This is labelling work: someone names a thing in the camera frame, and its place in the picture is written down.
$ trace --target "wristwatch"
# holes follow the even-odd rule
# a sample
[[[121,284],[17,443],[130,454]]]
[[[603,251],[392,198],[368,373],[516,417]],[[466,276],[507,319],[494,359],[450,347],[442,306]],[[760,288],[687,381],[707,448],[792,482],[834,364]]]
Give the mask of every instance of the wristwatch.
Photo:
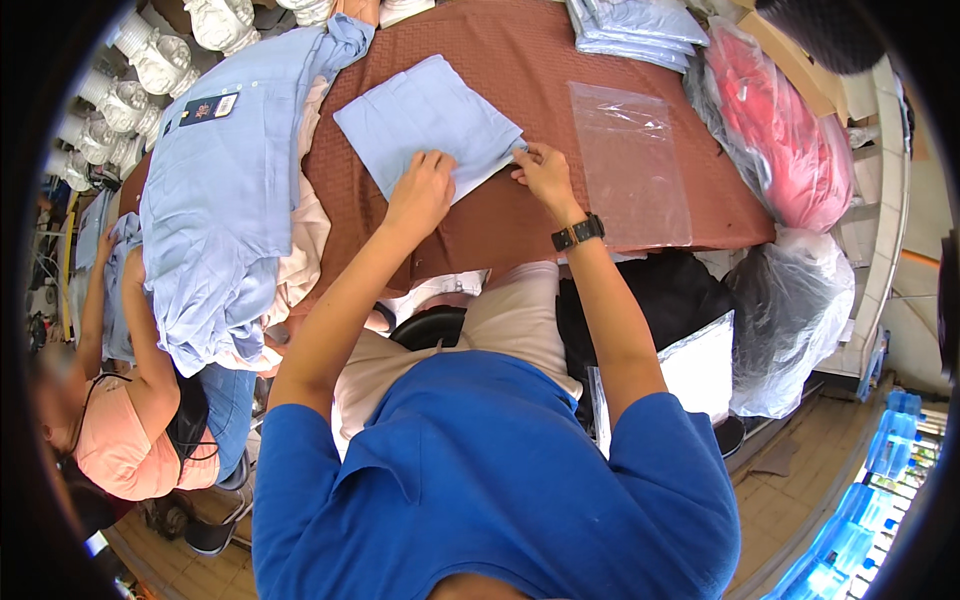
[[[553,247],[557,249],[557,252],[563,252],[586,242],[591,237],[603,239],[605,235],[606,231],[603,229],[603,222],[600,221],[600,217],[588,212],[586,221],[567,226],[567,228],[551,235],[550,238],[553,240]]]

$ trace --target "blue polo shirt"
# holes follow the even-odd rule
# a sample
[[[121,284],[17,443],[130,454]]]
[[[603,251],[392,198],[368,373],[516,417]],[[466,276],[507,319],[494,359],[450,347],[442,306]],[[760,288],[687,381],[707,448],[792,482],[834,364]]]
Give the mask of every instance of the blue polo shirt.
[[[463,572],[535,598],[719,597],[740,528],[707,415],[643,397],[607,461],[574,405],[527,363],[443,352],[390,388],[342,465],[318,413],[278,406],[256,473],[260,598],[425,598]]]

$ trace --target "beige pants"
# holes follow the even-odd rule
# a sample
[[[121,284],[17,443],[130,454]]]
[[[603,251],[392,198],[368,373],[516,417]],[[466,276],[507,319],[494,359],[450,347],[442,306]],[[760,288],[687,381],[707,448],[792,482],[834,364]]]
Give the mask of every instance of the beige pants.
[[[341,455],[390,386],[438,351],[478,349],[513,356],[580,399],[583,386],[566,374],[564,343],[557,331],[558,286],[557,264],[552,261],[512,269],[470,303],[456,348],[411,352],[368,329],[361,331],[334,390],[333,439]]]

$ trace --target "pink shirt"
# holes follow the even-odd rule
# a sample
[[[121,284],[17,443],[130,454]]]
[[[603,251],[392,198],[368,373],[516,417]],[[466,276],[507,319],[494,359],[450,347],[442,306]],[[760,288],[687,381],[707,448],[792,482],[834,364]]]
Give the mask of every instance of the pink shirt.
[[[218,456],[187,459],[180,475],[180,459],[166,432],[150,444],[122,383],[108,378],[90,395],[74,453],[80,470],[106,492],[133,501],[158,498],[173,488],[199,490],[216,483]],[[215,442],[209,429],[203,442]],[[215,448],[200,445],[191,458],[210,456]]]

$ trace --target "clothing label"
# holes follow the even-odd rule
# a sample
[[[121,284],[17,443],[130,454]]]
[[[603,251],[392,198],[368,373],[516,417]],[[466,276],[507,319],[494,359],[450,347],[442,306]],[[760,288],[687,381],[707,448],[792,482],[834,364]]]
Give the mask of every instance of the clothing label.
[[[240,92],[231,92],[186,103],[183,114],[180,116],[180,126],[212,121],[229,115],[239,95]]]

